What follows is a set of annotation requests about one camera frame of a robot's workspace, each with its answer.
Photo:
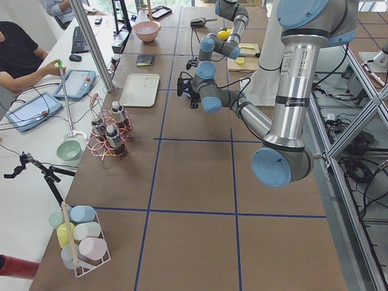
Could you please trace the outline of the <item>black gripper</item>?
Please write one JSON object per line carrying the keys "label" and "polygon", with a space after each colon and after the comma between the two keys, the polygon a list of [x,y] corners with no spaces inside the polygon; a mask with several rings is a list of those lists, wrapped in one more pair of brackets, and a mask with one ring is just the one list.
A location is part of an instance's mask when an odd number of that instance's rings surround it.
{"label": "black gripper", "polygon": [[185,93],[190,98],[190,108],[198,108],[200,96],[192,89],[193,77],[187,72],[180,72],[177,80],[177,95]]}
{"label": "black gripper", "polygon": [[197,68],[198,64],[201,62],[201,60],[198,57],[192,57],[187,61],[186,69],[190,70],[192,67]]}

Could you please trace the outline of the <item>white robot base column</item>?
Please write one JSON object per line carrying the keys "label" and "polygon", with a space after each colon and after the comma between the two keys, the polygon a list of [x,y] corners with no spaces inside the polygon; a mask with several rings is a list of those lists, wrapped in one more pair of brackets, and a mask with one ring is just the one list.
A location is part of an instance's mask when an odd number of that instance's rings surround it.
{"label": "white robot base column", "polygon": [[254,105],[274,106],[278,90],[284,44],[281,42],[283,28],[280,26],[276,13],[279,1],[273,7],[264,37],[258,69],[250,77],[250,82],[243,81],[246,98]]}

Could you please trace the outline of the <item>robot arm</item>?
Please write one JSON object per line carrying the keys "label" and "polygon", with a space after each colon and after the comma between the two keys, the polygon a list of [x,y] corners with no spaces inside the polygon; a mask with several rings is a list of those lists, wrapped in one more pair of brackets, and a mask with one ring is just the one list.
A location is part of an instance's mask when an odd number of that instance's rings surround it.
{"label": "robot arm", "polygon": [[239,56],[247,9],[237,1],[218,1],[215,13],[233,22],[230,36],[210,33],[201,40],[196,73],[178,78],[192,106],[214,113],[227,107],[262,140],[254,154],[256,177],[269,187],[305,178],[313,158],[302,139],[319,51],[350,43],[356,34],[357,1],[275,1],[257,71],[244,90],[218,87],[213,53]]}
{"label": "robot arm", "polygon": [[238,58],[240,54],[239,43],[246,26],[249,23],[249,14],[245,7],[238,1],[217,1],[215,14],[233,22],[231,34],[224,41],[217,34],[209,33],[202,38],[199,45],[199,55],[187,61],[186,69],[197,67],[201,61],[210,61],[213,52],[217,52],[230,59]]}

